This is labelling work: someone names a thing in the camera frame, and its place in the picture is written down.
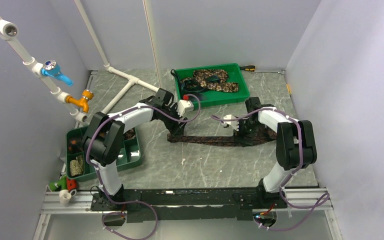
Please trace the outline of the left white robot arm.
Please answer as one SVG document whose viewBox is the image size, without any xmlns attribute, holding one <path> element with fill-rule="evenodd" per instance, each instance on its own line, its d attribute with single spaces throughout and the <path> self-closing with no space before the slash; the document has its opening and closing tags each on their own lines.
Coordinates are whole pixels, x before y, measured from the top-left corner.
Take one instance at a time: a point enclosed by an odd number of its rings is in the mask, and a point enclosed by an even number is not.
<svg viewBox="0 0 384 240">
<path fill-rule="evenodd" d="M 162 121 L 172 135 L 182 135 L 187 119 L 184 114 L 194 109 L 190 100 L 174 101 L 174 95 L 160 88 L 155 95 L 117 113 L 97 112 L 93 115 L 81 145 L 85 161 L 95 169 L 98 188 L 104 204 L 111 210 L 124 203 L 124 186 L 119 179 L 116 160 L 124 147 L 124 135 L 138 125 Z"/>
</svg>

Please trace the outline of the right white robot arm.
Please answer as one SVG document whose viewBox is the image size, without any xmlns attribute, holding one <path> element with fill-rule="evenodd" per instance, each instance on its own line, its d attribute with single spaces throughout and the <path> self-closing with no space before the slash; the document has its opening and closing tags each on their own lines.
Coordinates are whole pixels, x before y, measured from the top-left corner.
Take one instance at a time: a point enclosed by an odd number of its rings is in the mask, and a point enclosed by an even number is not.
<svg viewBox="0 0 384 240">
<path fill-rule="evenodd" d="M 245 101 L 247 114 L 242 117 L 226 115 L 226 124 L 241 137 L 258 127 L 275 134 L 276 164 L 262 178 L 263 189 L 255 194 L 256 203 L 267 208 L 275 201 L 275 194 L 301 169 L 317 161 L 313 125 L 309 120 L 298 120 L 272 104 L 261 104 L 258 97 Z"/>
</svg>

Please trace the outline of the dark orange patterned tie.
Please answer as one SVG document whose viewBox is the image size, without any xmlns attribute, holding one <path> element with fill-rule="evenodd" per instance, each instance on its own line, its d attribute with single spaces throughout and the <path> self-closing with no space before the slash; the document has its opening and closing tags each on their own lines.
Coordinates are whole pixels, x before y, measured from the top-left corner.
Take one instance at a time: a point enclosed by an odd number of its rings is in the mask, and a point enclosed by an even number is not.
<svg viewBox="0 0 384 240">
<path fill-rule="evenodd" d="M 170 143 L 192 143 L 217 147 L 252 147 L 275 141 L 277 133 L 269 128 L 258 128 L 250 132 L 233 131 L 232 136 L 167 135 Z"/>
</svg>

